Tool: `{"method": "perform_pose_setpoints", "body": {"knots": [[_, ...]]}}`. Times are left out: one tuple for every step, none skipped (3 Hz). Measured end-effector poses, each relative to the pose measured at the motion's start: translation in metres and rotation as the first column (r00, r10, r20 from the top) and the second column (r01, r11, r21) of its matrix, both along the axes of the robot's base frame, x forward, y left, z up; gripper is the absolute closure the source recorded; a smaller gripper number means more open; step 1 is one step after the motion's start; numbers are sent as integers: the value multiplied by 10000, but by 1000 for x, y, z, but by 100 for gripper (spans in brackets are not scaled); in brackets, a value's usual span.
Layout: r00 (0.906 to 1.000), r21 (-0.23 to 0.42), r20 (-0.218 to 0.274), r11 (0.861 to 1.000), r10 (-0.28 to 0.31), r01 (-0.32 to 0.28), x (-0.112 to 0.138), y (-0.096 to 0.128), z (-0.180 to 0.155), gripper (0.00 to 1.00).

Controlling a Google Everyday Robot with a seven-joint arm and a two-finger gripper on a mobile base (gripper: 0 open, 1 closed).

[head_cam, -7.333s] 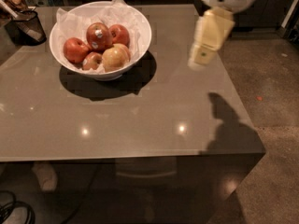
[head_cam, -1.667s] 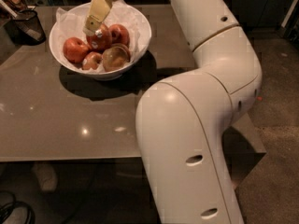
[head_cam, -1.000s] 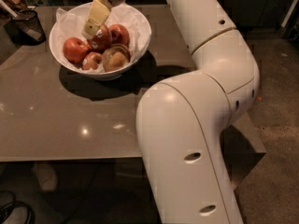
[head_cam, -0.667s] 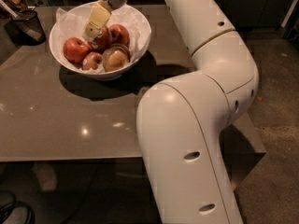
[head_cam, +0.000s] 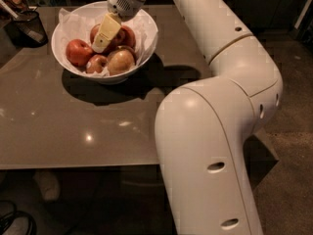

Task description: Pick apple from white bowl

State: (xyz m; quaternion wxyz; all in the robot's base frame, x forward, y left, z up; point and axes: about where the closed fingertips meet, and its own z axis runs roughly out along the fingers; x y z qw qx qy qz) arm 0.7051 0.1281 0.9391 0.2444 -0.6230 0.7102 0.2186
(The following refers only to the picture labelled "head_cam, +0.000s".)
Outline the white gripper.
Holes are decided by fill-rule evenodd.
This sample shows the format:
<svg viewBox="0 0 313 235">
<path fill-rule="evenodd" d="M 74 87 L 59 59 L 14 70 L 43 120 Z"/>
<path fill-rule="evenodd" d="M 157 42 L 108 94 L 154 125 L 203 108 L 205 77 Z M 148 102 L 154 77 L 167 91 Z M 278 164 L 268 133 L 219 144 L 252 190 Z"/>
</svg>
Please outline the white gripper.
<svg viewBox="0 0 313 235">
<path fill-rule="evenodd" d="M 94 37 L 92 49 L 102 53 L 121 29 L 120 18 L 134 18 L 146 0 L 107 0 L 108 10 Z"/>
</svg>

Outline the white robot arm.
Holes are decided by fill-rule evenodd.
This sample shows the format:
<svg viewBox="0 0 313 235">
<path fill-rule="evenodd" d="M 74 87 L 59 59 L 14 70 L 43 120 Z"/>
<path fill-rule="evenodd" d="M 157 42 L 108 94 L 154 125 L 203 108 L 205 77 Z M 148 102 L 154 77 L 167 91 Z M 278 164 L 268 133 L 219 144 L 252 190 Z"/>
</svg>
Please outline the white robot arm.
<svg viewBox="0 0 313 235">
<path fill-rule="evenodd" d="M 146 0 L 108 0 L 134 18 Z M 244 143 L 277 111 L 272 58 L 223 0 L 173 0 L 212 72 L 170 92 L 156 113 L 156 150 L 178 235 L 263 235 Z"/>
</svg>

